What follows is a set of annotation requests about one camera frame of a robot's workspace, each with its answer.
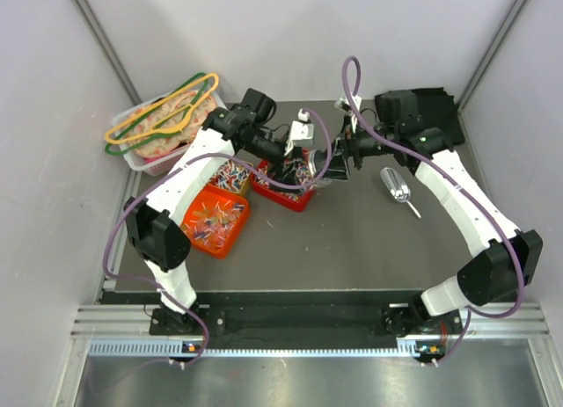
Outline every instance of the silver scoop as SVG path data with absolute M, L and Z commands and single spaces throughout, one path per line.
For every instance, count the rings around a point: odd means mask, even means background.
M 389 167 L 383 168 L 381 170 L 381 179 L 389 189 L 393 199 L 400 203 L 406 203 L 413 210 L 417 218 L 422 218 L 416 207 L 409 201 L 411 198 L 411 189 L 398 172 Z

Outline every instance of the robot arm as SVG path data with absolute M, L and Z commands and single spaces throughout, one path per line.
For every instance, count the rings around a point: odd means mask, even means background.
M 157 283 L 181 305 L 190 307 L 196 295 L 186 269 L 191 243 L 180 230 L 186 211 L 198 193 L 225 162 L 244 149 L 255 156 L 280 165 L 286 158 L 299 156 L 291 136 L 276 139 L 262 126 L 273 116 L 275 102 L 265 94 L 249 89 L 240 104 L 230 110 L 216 108 L 208 115 L 190 148 L 171 170 L 173 176 L 150 192 L 127 218 L 129 242 L 135 247 Z M 296 126 L 308 128 L 302 113 Z M 297 134 L 296 142 L 303 136 Z M 184 312 L 164 295 L 161 301 L 169 316 L 182 320 Z
M 454 187 L 430 165 L 387 149 L 365 130 L 356 129 L 355 117 L 346 99 L 337 101 L 347 116 L 342 132 L 333 143 L 334 157 L 326 178 L 347 180 L 347 160 L 352 158 L 356 169 L 362 167 L 366 156 L 393 154 L 400 165 L 409 171 L 440 201 L 446 212 L 461 231 L 472 260 L 456 275 L 437 286 L 420 292 L 407 308 L 394 308 L 384 312 L 388 329 L 397 336 L 404 336 L 419 328 L 432 327 L 441 316 L 467 306 L 483 306 L 489 302 L 513 294 L 518 289 L 514 265 L 506 246 L 496 229 L 485 215 L 460 191 L 463 188 L 499 224 L 520 261 L 524 285 L 530 284 L 535 272 L 543 243 L 535 230 L 523 233 L 504 216 L 485 196 L 478 184 L 467 173 L 459 155 L 438 128 L 424 128 L 418 114 L 415 96 L 409 91 L 389 92 L 383 96 L 390 107 L 391 124 L 378 125 L 378 132 L 390 134 L 392 140 L 432 159 L 443 171 L 447 171 L 459 184 Z M 355 97 L 359 109 L 361 100 Z M 311 153 L 309 166 L 313 175 L 325 161 L 325 152 Z

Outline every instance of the orange plastic bin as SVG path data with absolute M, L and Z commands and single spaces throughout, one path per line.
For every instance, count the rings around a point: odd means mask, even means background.
M 180 228 L 197 249 L 225 258 L 249 216 L 245 198 L 206 185 L 187 210 Z

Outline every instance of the white wall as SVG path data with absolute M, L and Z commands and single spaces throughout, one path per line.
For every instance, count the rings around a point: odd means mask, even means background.
M 0 0 L 0 25 L 0 404 L 45 406 L 126 177 L 102 132 L 130 103 L 70 0 Z
M 465 111 L 494 201 L 544 251 L 530 293 L 563 347 L 563 0 L 531 0 Z
M 142 98 L 217 71 L 223 98 L 336 99 L 357 55 L 361 93 L 460 96 L 512 0 L 90 0 Z

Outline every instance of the colorful candy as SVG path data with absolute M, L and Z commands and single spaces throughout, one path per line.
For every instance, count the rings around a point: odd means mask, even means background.
M 224 246 L 245 206 L 230 200 L 217 201 L 214 206 L 200 203 L 201 209 L 194 211 L 195 218 L 180 228 L 190 240 L 216 251 Z
M 286 166 L 290 166 L 291 164 L 294 164 L 297 167 L 296 182 L 299 185 L 302 185 L 303 183 L 306 183 L 306 182 L 312 180 L 311 173 L 309 172 L 309 167 L 307 166 L 307 163 L 304 160 L 302 160 L 302 159 L 286 160 L 286 161 L 284 161 L 284 164 Z M 258 169 L 258 171 L 260 171 L 264 175 L 267 175 L 267 169 L 268 168 L 269 168 L 269 165 L 265 165 L 263 167 L 260 167 Z M 266 187 L 267 189 L 270 188 L 270 184 L 268 184 L 268 182 L 266 182 L 262 178 L 255 177 L 254 181 L 256 183 L 258 183 L 259 185 Z M 288 193 L 288 192 L 276 192 L 276 193 L 280 194 L 284 198 L 287 198 L 289 200 L 293 200 L 294 202 L 297 202 L 301 199 L 301 197 L 303 196 L 303 194 L 307 190 L 309 190 L 309 189 L 302 190 L 299 193 Z
M 233 193 L 240 193 L 250 177 L 242 165 L 227 161 L 209 180 L 208 184 Z

